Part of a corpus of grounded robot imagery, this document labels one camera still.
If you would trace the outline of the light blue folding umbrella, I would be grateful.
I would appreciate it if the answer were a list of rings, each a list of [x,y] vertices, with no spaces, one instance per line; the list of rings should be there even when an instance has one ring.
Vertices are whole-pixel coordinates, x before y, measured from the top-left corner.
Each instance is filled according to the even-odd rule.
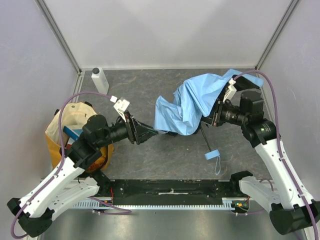
[[[195,133],[201,117],[209,116],[225,85],[239,74],[229,69],[222,76],[205,73],[191,77],[175,90],[173,102],[160,95],[155,102],[154,128],[182,136]]]

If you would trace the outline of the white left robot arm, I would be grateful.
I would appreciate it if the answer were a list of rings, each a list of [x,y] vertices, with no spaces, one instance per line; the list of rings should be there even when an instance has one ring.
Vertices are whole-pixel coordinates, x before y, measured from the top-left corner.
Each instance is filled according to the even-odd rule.
[[[139,145],[157,134],[157,130],[136,120],[128,111],[112,125],[108,125],[103,115],[91,116],[80,137],[62,154],[64,160],[29,194],[8,201],[7,206],[14,214],[13,223],[18,223],[32,238],[41,235],[76,203],[109,191],[111,181],[101,170],[65,189],[102,156],[101,148],[124,139]]]

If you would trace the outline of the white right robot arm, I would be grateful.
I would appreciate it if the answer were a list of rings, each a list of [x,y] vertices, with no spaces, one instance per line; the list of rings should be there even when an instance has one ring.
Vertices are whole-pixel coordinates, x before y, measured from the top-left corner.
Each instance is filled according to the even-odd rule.
[[[231,78],[222,88],[209,116],[201,122],[219,127],[224,123],[241,127],[266,165],[277,192],[261,184],[249,171],[231,176],[235,191],[253,198],[266,212],[278,233],[286,235],[317,224],[320,203],[306,190],[286,154],[277,125],[264,117],[259,86],[244,77]]]

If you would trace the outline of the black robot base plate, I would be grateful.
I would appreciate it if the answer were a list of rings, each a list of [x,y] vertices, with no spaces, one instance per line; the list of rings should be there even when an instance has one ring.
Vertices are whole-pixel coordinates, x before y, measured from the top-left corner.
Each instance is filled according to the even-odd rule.
[[[189,194],[218,198],[245,198],[230,181],[217,179],[114,179],[104,189],[110,197],[129,197],[138,194]]]

